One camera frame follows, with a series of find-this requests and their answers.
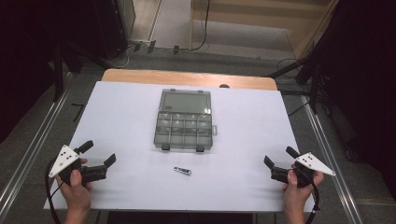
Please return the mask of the person's right hand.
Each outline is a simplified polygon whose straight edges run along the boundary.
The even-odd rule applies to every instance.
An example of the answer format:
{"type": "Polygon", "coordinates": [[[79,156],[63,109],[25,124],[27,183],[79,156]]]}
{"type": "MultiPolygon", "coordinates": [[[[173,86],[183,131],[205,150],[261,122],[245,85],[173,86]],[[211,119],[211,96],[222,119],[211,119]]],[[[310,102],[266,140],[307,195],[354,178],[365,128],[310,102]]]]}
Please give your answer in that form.
{"type": "Polygon", "coordinates": [[[302,214],[304,206],[314,187],[309,184],[303,188],[298,187],[297,175],[293,170],[288,171],[288,184],[284,188],[283,211],[286,214],[302,214]]]}

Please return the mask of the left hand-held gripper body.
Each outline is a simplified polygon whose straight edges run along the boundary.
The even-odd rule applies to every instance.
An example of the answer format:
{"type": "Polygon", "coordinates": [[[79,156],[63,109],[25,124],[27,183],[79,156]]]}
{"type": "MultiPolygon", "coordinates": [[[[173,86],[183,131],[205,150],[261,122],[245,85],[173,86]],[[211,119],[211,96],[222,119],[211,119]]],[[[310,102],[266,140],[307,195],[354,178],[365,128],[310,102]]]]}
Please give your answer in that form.
{"type": "Polygon", "coordinates": [[[59,152],[51,170],[49,171],[49,177],[55,177],[58,175],[62,181],[69,185],[69,176],[73,170],[79,170],[82,175],[82,185],[86,186],[87,183],[106,179],[107,169],[104,165],[98,165],[93,167],[84,166],[81,163],[79,154],[74,149],[67,145],[63,145],[59,152]]]}

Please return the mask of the black cabinet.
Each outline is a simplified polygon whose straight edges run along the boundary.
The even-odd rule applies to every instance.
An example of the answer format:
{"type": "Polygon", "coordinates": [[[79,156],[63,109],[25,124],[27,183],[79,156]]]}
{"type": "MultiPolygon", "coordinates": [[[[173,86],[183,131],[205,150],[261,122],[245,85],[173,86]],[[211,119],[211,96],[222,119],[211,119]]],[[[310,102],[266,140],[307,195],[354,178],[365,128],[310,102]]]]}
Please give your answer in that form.
{"type": "Polygon", "coordinates": [[[116,57],[127,48],[134,28],[134,0],[92,0],[100,34],[100,55],[116,57]]]}

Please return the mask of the white power strip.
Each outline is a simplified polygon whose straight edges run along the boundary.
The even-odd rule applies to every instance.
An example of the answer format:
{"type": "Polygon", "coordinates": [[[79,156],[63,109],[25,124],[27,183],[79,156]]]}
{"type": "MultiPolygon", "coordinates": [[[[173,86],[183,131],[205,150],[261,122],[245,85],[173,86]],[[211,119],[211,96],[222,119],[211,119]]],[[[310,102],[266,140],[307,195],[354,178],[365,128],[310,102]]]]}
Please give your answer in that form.
{"type": "Polygon", "coordinates": [[[156,40],[133,40],[133,39],[128,40],[128,46],[131,46],[131,45],[147,45],[148,46],[151,44],[153,44],[155,46],[156,40]]]}

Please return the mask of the black floor tape strip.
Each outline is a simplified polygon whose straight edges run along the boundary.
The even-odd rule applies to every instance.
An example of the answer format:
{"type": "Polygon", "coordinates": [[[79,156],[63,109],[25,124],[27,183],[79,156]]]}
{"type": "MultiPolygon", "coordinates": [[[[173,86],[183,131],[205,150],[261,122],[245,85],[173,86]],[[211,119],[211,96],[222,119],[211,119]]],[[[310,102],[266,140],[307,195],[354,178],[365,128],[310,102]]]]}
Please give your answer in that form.
{"type": "Polygon", "coordinates": [[[84,108],[85,108],[85,105],[84,105],[84,104],[72,103],[71,106],[74,106],[74,107],[78,110],[78,111],[77,111],[77,114],[76,114],[75,117],[73,118],[73,121],[76,122],[76,121],[78,121],[78,119],[80,118],[80,116],[81,116],[81,114],[82,114],[82,112],[83,112],[83,110],[84,110],[84,108]]]}

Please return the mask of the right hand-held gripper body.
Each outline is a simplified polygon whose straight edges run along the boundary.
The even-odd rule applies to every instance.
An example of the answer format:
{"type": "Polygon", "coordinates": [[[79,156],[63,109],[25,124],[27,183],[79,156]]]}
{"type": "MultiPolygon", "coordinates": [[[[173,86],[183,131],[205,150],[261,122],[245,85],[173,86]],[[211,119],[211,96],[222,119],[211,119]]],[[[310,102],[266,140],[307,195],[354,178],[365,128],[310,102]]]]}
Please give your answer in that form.
{"type": "MultiPolygon", "coordinates": [[[[293,171],[297,175],[298,187],[303,188],[313,182],[314,173],[322,172],[326,175],[336,176],[335,171],[315,157],[311,152],[305,153],[295,159],[293,171]]],[[[288,170],[280,167],[270,169],[271,178],[288,184],[288,170]]]]}

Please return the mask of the white table cover board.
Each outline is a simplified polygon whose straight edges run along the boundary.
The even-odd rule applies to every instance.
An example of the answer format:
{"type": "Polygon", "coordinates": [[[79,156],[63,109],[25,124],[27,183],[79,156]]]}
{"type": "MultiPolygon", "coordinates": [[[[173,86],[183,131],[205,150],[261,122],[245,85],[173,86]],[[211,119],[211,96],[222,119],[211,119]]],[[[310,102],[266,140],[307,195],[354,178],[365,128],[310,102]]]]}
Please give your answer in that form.
{"type": "Polygon", "coordinates": [[[279,167],[293,159],[296,141],[278,91],[211,89],[217,133],[205,153],[163,152],[153,144],[163,86],[99,82],[70,142],[94,143],[89,165],[110,155],[116,162],[94,183],[92,208],[100,210],[278,212],[282,183],[270,176],[268,156],[279,167]],[[181,167],[192,171],[183,175],[181,167]]]}

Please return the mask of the clear plastic compartment box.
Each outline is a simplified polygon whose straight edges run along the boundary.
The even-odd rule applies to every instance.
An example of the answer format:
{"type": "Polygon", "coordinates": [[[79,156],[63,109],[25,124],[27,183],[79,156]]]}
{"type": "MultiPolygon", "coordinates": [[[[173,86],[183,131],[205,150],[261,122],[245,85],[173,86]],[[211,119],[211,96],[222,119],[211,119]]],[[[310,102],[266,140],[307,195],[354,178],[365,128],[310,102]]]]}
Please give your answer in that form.
{"type": "Polygon", "coordinates": [[[213,135],[209,91],[162,91],[153,140],[155,147],[205,152],[213,146],[213,135]]]}

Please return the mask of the person's left hand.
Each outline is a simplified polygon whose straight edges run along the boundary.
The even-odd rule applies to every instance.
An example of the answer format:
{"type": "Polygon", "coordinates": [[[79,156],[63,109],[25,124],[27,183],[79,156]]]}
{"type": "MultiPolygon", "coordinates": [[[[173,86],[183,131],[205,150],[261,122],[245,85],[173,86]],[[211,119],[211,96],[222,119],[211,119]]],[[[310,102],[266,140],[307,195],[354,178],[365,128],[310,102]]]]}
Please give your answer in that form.
{"type": "Polygon", "coordinates": [[[67,204],[67,212],[76,216],[87,214],[91,209],[91,184],[82,185],[82,175],[79,170],[73,170],[69,176],[69,185],[62,186],[62,179],[56,175],[58,186],[67,204]]]}

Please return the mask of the metal floor rail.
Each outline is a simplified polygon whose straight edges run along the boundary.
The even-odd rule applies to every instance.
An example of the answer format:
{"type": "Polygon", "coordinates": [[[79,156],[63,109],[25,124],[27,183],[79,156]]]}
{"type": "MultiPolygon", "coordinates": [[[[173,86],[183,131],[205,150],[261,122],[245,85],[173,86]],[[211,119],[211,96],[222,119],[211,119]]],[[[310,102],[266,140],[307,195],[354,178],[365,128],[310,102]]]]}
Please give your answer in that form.
{"type": "Polygon", "coordinates": [[[18,166],[12,177],[8,180],[5,188],[0,193],[0,222],[2,222],[16,199],[21,186],[30,172],[35,159],[40,152],[45,140],[47,139],[50,130],[61,112],[64,102],[68,97],[70,86],[74,82],[75,75],[68,72],[64,78],[64,92],[61,94],[59,100],[52,103],[46,117],[41,122],[38,131],[35,133],[33,140],[29,147],[23,154],[23,157],[18,163],[18,166]]]}
{"type": "Polygon", "coordinates": [[[344,175],[340,169],[340,166],[336,158],[334,157],[332,147],[328,141],[325,132],[323,131],[318,115],[316,115],[310,108],[307,96],[302,96],[301,99],[304,103],[304,110],[310,120],[315,137],[317,138],[321,154],[323,155],[324,160],[330,166],[330,168],[336,172],[336,176],[332,177],[332,182],[334,183],[339,201],[346,213],[348,223],[364,224],[358,206],[356,205],[355,200],[347,185],[347,182],[344,179],[344,175]]]}

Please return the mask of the black metal stand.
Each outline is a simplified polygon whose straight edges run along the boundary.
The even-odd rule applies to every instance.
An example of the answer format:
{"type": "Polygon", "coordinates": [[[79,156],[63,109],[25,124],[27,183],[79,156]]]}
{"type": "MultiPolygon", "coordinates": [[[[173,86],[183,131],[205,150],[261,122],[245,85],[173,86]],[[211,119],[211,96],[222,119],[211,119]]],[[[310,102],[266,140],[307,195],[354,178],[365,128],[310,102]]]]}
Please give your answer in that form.
{"type": "Polygon", "coordinates": [[[65,63],[67,68],[71,72],[79,73],[82,69],[82,62],[78,56],[84,56],[91,62],[99,65],[104,69],[108,69],[109,65],[102,61],[99,57],[94,56],[83,47],[77,45],[71,40],[60,39],[54,47],[54,86],[55,93],[53,101],[57,102],[62,94],[64,93],[64,70],[63,64],[65,63]]]}
{"type": "Polygon", "coordinates": [[[308,53],[305,57],[300,60],[296,60],[294,63],[291,63],[281,69],[278,69],[274,73],[270,75],[263,75],[263,77],[277,78],[291,70],[301,68],[297,77],[295,78],[296,83],[298,85],[306,84],[308,80],[311,80],[311,89],[308,93],[309,101],[308,104],[312,109],[314,114],[317,114],[317,102],[318,102],[318,84],[319,84],[319,55],[320,49],[313,49],[310,53],[308,53]]]}

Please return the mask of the light wooden platform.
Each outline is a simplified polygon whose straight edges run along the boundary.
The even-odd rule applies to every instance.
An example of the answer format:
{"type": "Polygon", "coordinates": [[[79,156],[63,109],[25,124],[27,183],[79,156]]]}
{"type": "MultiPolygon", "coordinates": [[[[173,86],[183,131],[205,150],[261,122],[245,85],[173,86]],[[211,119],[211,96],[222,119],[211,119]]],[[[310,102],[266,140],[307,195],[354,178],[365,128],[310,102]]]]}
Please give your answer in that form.
{"type": "Polygon", "coordinates": [[[284,29],[297,59],[308,54],[327,28],[339,0],[189,0],[190,43],[193,21],[210,21],[284,29]]]}

